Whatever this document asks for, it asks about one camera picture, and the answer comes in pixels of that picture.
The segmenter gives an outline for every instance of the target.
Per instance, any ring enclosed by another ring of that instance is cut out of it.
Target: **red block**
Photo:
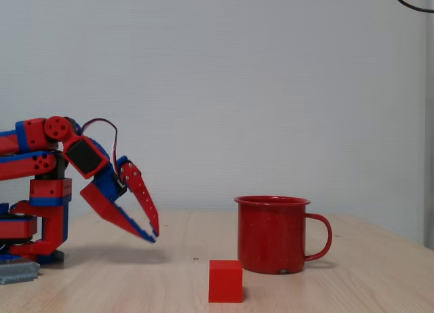
[[[243,302],[243,268],[241,262],[210,260],[210,303]]]

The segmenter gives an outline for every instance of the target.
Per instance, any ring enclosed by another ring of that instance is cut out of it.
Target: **robotic arm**
[[[42,240],[11,245],[11,254],[34,259],[32,255],[49,255],[66,240],[67,233],[65,235],[59,229],[65,229],[60,225],[66,224],[65,204],[68,205],[71,200],[71,179],[64,178],[68,163],[85,179],[94,178],[80,193],[98,215],[146,241],[155,242],[159,235],[158,214],[141,172],[126,156],[116,158],[116,138],[112,164],[104,148],[83,135],[85,129],[95,121],[107,122],[116,129],[105,119],[94,119],[80,127],[70,118],[51,117],[21,121],[16,123],[15,130],[0,133],[0,181],[35,176],[31,180],[29,201],[20,201],[12,206],[9,215],[36,215],[46,220],[43,223]],[[62,152],[57,150],[58,143],[63,145]],[[127,190],[133,192],[147,214],[153,234],[146,233],[116,205],[115,201]],[[18,229],[2,229],[1,215],[6,214],[4,211],[0,206],[0,243],[7,243],[4,242],[7,239],[25,239],[31,233],[34,234],[35,223],[32,219],[28,219],[25,225],[19,225]]]

